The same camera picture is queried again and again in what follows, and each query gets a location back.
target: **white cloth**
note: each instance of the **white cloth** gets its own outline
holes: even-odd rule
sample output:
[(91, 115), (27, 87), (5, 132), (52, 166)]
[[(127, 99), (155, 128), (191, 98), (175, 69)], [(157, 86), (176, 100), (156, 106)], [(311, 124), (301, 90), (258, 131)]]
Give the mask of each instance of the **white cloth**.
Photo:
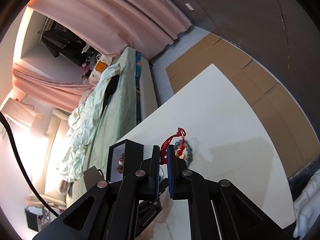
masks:
[(320, 169), (311, 177), (293, 206), (297, 217), (293, 237), (303, 238), (320, 215)]
[(41, 118), (41, 114), (31, 109), (30, 106), (18, 102), (13, 98), (8, 98), (1, 111), (16, 125), (20, 126), (27, 132), (30, 132), (35, 118)]
[(87, 100), (72, 112), (68, 121), (70, 129), (57, 167), (61, 179), (67, 182), (80, 179), (87, 146), (93, 140), (102, 113), (105, 90), (111, 78), (120, 72), (119, 63), (108, 67)]

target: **black cable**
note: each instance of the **black cable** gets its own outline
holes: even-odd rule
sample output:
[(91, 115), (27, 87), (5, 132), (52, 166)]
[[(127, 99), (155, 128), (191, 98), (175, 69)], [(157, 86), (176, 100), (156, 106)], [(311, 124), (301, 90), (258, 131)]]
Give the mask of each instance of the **black cable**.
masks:
[(34, 110), (34, 109), (35, 109), (35, 106), (34, 106), (34, 105), (25, 104), (25, 103), (22, 103), (22, 104), (24, 104), (24, 105), (26, 105), (26, 106), (32, 106), (32, 107), (33, 107), (33, 108), (32, 108), (32, 110)]
[(102, 177), (104, 178), (102, 170), (98, 169), (98, 171), (100, 171)]
[(31, 180), (29, 179), (28, 177), (28, 174), (26, 172), (26, 170), (24, 169), (23, 167), (23, 164), (22, 164), (22, 161), (19, 157), (19, 153), (18, 153), (18, 150), (17, 150), (17, 146), (14, 142), (14, 138), (13, 138), (13, 134), (12, 134), (12, 130), (11, 130), (11, 127), (9, 125), (9, 123), (7, 122), (6, 118), (4, 117), (4, 115), (1, 113), (0, 111), (0, 122), (2, 123), (2, 125), (4, 126), (5, 130), (7, 131), (7, 134), (8, 134), (8, 137), (9, 137), (9, 140), (10, 140), (10, 143), (11, 143), (11, 147), (12, 147), (12, 150), (13, 150), (13, 153), (14, 153), (14, 156), (16, 158), (16, 161), (19, 165), (19, 168), (23, 174), (23, 177), (24, 179), (26, 180), (26, 182), (28, 183), (30, 189), (32, 190), (33, 194), (35, 194), (35, 196), (38, 198), (38, 200), (52, 213), (54, 214), (56, 217), (59, 216), (57, 214), (57, 212), (55, 212), (48, 204), (46, 201), (44, 201), (44, 199), (40, 196), (40, 194), (37, 192), (37, 190), (35, 189), (35, 187), (32, 185), (32, 182)]

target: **light green blanket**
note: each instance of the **light green blanket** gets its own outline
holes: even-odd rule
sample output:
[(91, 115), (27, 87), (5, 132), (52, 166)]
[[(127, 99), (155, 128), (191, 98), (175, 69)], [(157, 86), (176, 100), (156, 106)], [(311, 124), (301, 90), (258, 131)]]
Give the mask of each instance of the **light green blanket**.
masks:
[[(116, 63), (121, 66), (118, 87), (99, 120), (93, 141), (88, 145), (83, 171), (96, 166), (106, 175), (109, 147), (136, 126), (135, 50), (127, 47)], [(72, 197), (67, 197), (67, 207), (85, 192), (82, 175), (73, 183)]]

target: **gray floor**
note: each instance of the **gray floor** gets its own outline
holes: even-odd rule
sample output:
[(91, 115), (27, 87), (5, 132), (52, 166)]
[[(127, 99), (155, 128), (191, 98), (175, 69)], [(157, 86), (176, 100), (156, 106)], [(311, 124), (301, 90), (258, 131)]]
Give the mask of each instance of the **gray floor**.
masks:
[(151, 70), (153, 72), (153, 83), (155, 86), (156, 97), (159, 106), (164, 104), (173, 96), (173, 91), (165, 68), (208, 33), (209, 32), (201, 28), (194, 27), (193, 29), (181, 35), (173, 45), (164, 49), (159, 56), (150, 60), (151, 64), (153, 65)]

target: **black display box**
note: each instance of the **black display box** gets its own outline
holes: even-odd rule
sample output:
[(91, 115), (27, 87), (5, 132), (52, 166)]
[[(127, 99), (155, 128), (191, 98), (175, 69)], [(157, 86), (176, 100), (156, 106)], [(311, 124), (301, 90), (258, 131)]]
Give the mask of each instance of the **black display box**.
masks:
[[(122, 153), (124, 153), (123, 173), (117, 171)], [(106, 180), (116, 182), (122, 180), (129, 173), (140, 169), (143, 161), (143, 144), (125, 139), (109, 148)]]

